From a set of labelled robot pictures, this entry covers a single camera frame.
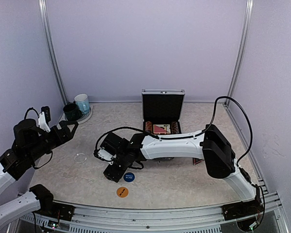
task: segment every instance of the white mug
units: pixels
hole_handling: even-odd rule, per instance
[[[75,98],[75,103],[77,104],[79,110],[82,111],[83,114],[89,113],[89,100],[86,94],[77,95]]]

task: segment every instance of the tabletop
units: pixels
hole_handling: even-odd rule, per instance
[[[95,103],[89,121],[79,125],[74,138],[53,150],[52,161],[37,170],[30,186],[38,183],[47,187],[55,200],[91,206],[128,209],[168,209],[197,207],[239,201],[235,191],[223,180],[211,178],[205,163],[193,165],[192,158],[174,158],[170,161],[146,161],[143,170],[128,169],[135,175],[133,182],[121,179],[109,181],[103,175],[108,163],[93,156],[97,139],[106,131],[130,126],[142,129],[141,103]],[[212,117],[213,104],[184,103],[180,118],[182,133],[205,128]],[[236,157],[245,149],[221,104],[217,106],[214,124],[231,143]],[[130,140],[136,132],[116,132]],[[87,160],[82,164],[74,161],[77,153],[84,153]],[[39,166],[48,161],[41,158]],[[253,183],[257,176],[248,157],[240,165],[250,174]],[[120,198],[117,190],[128,189],[128,196]]]

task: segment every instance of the orange sticker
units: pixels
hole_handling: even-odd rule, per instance
[[[117,190],[117,196],[119,196],[120,198],[125,198],[126,196],[128,196],[128,193],[129,193],[129,191],[125,187],[120,187]]]

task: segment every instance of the robotic arm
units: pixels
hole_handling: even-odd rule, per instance
[[[159,136],[137,133],[130,141],[109,133],[94,155],[109,163],[104,175],[115,182],[134,162],[142,166],[138,169],[142,169],[143,161],[161,157],[204,159],[209,176],[225,180],[241,200],[222,207],[226,220],[262,211],[260,189],[251,183],[249,174],[237,166],[231,144],[215,125],[211,125],[204,134],[201,132]]]
[[[68,141],[75,134],[77,122],[61,121],[49,127],[51,120],[49,107],[43,107],[38,116],[38,127],[34,119],[25,119],[14,127],[15,140],[11,149],[0,157],[0,195],[31,167],[44,154]],[[53,195],[41,184],[32,187],[21,197],[0,206],[0,229],[26,213],[42,210],[50,211]]]

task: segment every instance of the black plastic housing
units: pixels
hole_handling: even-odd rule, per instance
[[[235,172],[235,153],[231,144],[215,125],[211,125],[205,132],[203,154],[209,176],[223,179]]]
[[[260,197],[260,188],[256,186],[256,198],[247,202],[236,202],[222,206],[224,219],[226,221],[245,216],[255,215],[257,211],[263,211],[263,205]]]
[[[61,121],[59,123],[61,129],[53,126],[47,133],[33,126],[33,122],[36,124],[35,120],[26,119],[14,127],[16,140],[12,148],[0,157],[3,171],[8,172],[15,180],[19,180],[32,166],[35,167],[35,161],[44,154],[49,154],[52,149],[70,141],[78,127],[76,121]],[[72,131],[68,125],[74,125]]]
[[[39,200],[40,210],[50,211],[52,209],[53,194],[43,185],[37,184],[29,189]]]
[[[100,147],[104,148],[111,155],[121,154],[124,152],[129,141],[125,138],[119,137],[115,133],[109,133]]]

